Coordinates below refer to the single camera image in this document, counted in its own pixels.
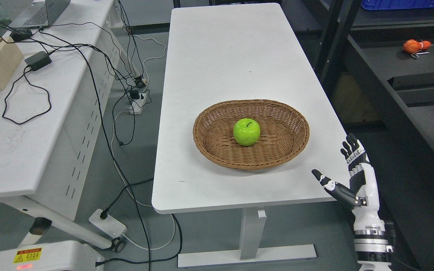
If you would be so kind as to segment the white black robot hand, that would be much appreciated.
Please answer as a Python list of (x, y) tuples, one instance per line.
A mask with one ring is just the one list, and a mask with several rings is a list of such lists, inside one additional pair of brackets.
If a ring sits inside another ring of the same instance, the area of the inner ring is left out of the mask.
[(356, 235), (384, 235), (385, 223), (379, 218), (379, 191), (375, 170), (362, 143), (350, 133), (340, 149), (348, 165), (349, 187), (326, 177), (317, 169), (312, 174), (324, 190), (354, 214)]

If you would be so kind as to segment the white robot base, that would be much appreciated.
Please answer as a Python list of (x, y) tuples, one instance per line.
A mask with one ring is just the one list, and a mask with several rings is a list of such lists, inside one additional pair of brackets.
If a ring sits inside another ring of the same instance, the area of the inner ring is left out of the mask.
[(78, 241), (50, 242), (0, 251), (0, 271), (103, 271), (104, 257)]

